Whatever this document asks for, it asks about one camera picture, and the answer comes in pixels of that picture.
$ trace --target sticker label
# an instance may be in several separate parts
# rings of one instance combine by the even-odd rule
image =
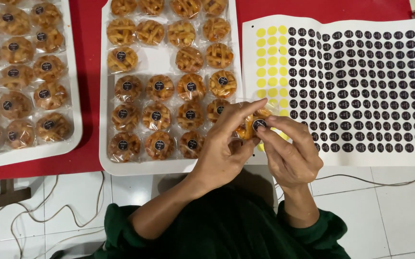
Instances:
[[[133,83],[126,81],[123,83],[122,87],[124,91],[130,91],[133,88]]]
[[[43,9],[43,7],[41,7],[41,6],[35,8],[35,13],[38,14],[38,15],[40,15],[44,12],[45,12],[45,9]]]
[[[151,114],[151,119],[154,120],[154,121],[161,120],[161,113],[160,112],[153,112]]]
[[[14,131],[10,131],[10,132],[8,132],[8,139],[9,139],[10,141],[15,141],[15,140],[16,140],[16,138],[17,138],[17,134],[16,134],[16,132],[14,132]]]
[[[190,92],[196,91],[196,85],[193,82],[187,84],[187,90]]]
[[[3,19],[3,21],[5,21],[5,22],[9,23],[9,22],[12,22],[12,21],[14,20],[14,17],[13,17],[13,16],[12,16],[12,14],[10,14],[10,13],[5,13],[5,14],[1,17],[1,19]]]
[[[155,88],[156,91],[161,91],[164,89],[164,84],[161,81],[156,82],[153,87]]]
[[[126,140],[122,140],[120,142],[118,142],[118,149],[123,151],[123,150],[127,150],[127,148],[129,147],[129,144],[127,143]]]
[[[15,68],[10,69],[8,71],[8,76],[9,77],[17,77],[17,76],[19,76],[19,70],[18,69],[15,69]]]
[[[126,58],[126,53],[124,51],[120,51],[116,54],[116,59],[119,61],[123,61]]]
[[[219,80],[217,80],[217,82],[219,83],[219,85],[227,85],[228,79],[226,77],[221,77],[219,78]]]
[[[217,114],[218,115],[221,115],[223,111],[224,111],[224,107],[223,106],[217,107]]]
[[[8,45],[8,49],[11,51],[16,51],[19,49],[19,44],[12,42]]]
[[[266,122],[262,119],[255,120],[254,123],[252,123],[252,128],[257,131],[259,126],[266,127]]]
[[[47,121],[45,121],[45,123],[43,123],[43,128],[44,128],[45,130],[50,130],[50,129],[54,128],[54,126],[55,126],[55,125],[56,125],[56,124],[55,124],[55,122],[54,122],[54,121],[47,120]]]
[[[196,149],[198,147],[198,142],[196,142],[196,140],[194,140],[194,139],[190,139],[187,142],[187,147],[191,150]]]
[[[192,110],[187,111],[185,113],[185,118],[189,119],[189,120],[193,120],[194,118],[196,118],[196,113]]]
[[[155,142],[155,149],[156,150],[163,150],[166,144],[164,144],[164,141],[158,140]]]
[[[10,101],[4,101],[3,102],[3,109],[5,111],[9,111],[12,108],[12,103]]]
[[[48,36],[44,32],[40,32],[36,35],[36,39],[38,41],[45,41],[47,38],[48,38]]]
[[[126,109],[121,109],[121,110],[118,112],[118,117],[119,117],[120,119],[124,119],[124,118],[126,118],[126,117],[127,117],[127,110],[126,110]]]
[[[43,71],[50,71],[52,69],[52,64],[50,62],[44,62],[41,64],[41,69]]]
[[[47,89],[43,89],[38,93],[38,97],[40,97],[41,99],[46,99],[50,96],[51,96],[51,94],[49,93],[49,90],[47,90]]]

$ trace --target red table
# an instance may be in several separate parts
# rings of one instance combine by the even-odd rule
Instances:
[[[72,152],[0,167],[0,179],[101,171],[98,157],[101,11],[107,0],[70,0],[83,139]],[[409,0],[236,0],[239,38],[242,23],[286,14],[311,17],[322,23],[340,20],[392,21],[410,19]]]

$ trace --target tiled floor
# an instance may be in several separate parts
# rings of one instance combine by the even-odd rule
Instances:
[[[248,170],[254,174],[268,175],[266,166]],[[414,180],[415,167],[325,167],[318,177],[334,174],[348,174],[391,184]],[[158,190],[162,188],[158,184],[161,178],[152,175],[114,177],[105,174],[98,215],[83,228],[75,225],[66,207],[46,223],[35,223],[28,215],[22,215],[15,221],[14,230],[24,250],[23,258],[32,259],[42,254],[39,258],[48,259],[61,249],[67,251],[68,256],[65,258],[92,253],[105,239],[102,229],[107,204],[115,202],[122,206],[146,203],[158,195]],[[24,202],[32,209],[47,197],[55,180],[56,177],[18,179],[16,187],[32,187],[32,199]],[[48,219],[68,204],[78,224],[83,225],[96,214],[101,183],[100,172],[60,175],[52,196],[32,215],[38,220]],[[400,187],[375,187],[347,177],[332,177],[316,180],[311,188],[316,204],[321,209],[336,213],[348,225],[348,232],[340,244],[353,259],[415,259],[415,183]],[[22,211],[19,205],[10,205],[0,211],[0,258],[18,258],[19,250],[11,235],[10,225]]]

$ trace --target sticker sheet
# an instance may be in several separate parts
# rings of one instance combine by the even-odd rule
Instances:
[[[415,166],[415,19],[275,15],[244,23],[242,42],[245,98],[308,125],[325,165]]]

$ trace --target green clothing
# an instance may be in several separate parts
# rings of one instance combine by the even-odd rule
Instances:
[[[222,187],[192,201],[154,241],[127,220],[138,208],[108,206],[107,241],[95,258],[350,258],[337,244],[347,231],[337,215],[320,210],[313,226],[296,229],[284,221],[284,202],[276,215],[261,197],[242,190]]]

